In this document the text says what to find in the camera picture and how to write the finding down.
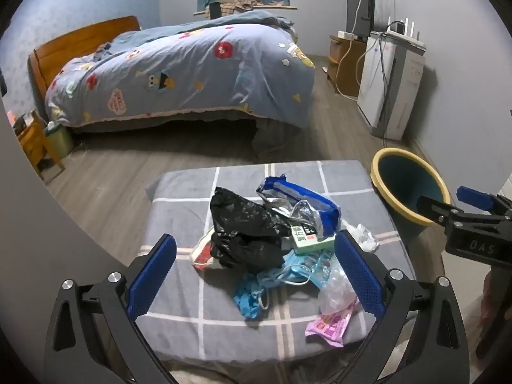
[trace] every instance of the window sill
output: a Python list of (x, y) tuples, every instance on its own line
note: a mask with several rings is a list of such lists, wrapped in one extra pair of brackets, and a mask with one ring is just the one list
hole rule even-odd
[[(294, 5), (255, 5), (254, 8), (278, 8), (284, 10), (298, 10)], [(200, 14), (204, 14), (204, 10), (201, 12), (195, 12), (194, 16), (199, 16)]]

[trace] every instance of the pink snack package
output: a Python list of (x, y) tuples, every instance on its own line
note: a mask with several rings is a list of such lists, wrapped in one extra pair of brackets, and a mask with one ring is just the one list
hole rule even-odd
[(343, 347), (342, 337), (357, 302), (356, 299), (346, 309), (335, 314), (319, 315), (318, 319), (308, 323), (305, 336), (320, 335), (329, 345), (338, 348)]

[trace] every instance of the green trash bin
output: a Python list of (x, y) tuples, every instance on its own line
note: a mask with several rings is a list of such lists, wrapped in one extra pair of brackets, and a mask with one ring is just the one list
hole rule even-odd
[(44, 135), (52, 144), (53, 149), (60, 159), (66, 157), (73, 149), (73, 139), (67, 128), (57, 123), (53, 127), (44, 129)]
[(384, 148), (373, 157), (372, 183), (384, 200), (406, 247), (435, 223), (418, 213), (421, 195), (450, 203), (450, 193), (436, 170), (422, 158), (400, 148)]

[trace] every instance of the trash pile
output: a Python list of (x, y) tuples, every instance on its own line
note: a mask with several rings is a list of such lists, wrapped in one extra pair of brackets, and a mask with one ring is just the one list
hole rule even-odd
[(320, 315), (305, 335), (319, 335), (342, 347), (342, 336), (357, 296), (334, 254), (334, 235), (346, 229), (360, 247), (374, 252), (377, 241), (361, 224), (341, 218), (330, 199), (286, 180), (268, 177), (256, 192), (263, 205), (217, 187), (210, 201), (213, 228), (190, 258), (198, 270), (237, 269), (235, 303), (246, 319), (261, 318), (269, 307), (268, 290), (312, 282), (319, 289)]

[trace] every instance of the yellow rim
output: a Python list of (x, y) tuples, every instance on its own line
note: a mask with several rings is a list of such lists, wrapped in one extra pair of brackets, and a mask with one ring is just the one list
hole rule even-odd
[(419, 213), (413, 212), (408, 207), (403, 205), (393, 194), (390, 192), (390, 190), (385, 186), (384, 182), (382, 181), (382, 178), (380, 177), (379, 173), (379, 161), (385, 156), (402, 156), (402, 157), (408, 157), (412, 161), (418, 163), (421, 167), (423, 167), (435, 180), (437, 183), (437, 186), (439, 186), (439, 189), (441, 190), (441, 193), (443, 195), (443, 201), (447, 204), (450, 203), (450, 193), (448, 192), (448, 188), (446, 187), (446, 184), (444, 184), (444, 181), (442, 180), (441, 176), (439, 175), (436, 170), (429, 165), (425, 160), (422, 158), (412, 154), (410, 151), (402, 150), (401, 148), (383, 148), (382, 150), (379, 150), (377, 154), (373, 157), (372, 161), (372, 169), (370, 172), (370, 177), (372, 178), (372, 182), (374, 186), (377, 188), (379, 193), (382, 195), (382, 197), (386, 200), (387, 203), (391, 205), (391, 207), (397, 211), (400, 215), (402, 215), (404, 218), (407, 218), (408, 220), (420, 224), (420, 225), (434, 225), (435, 222), (425, 218), (424, 216), (421, 216)]

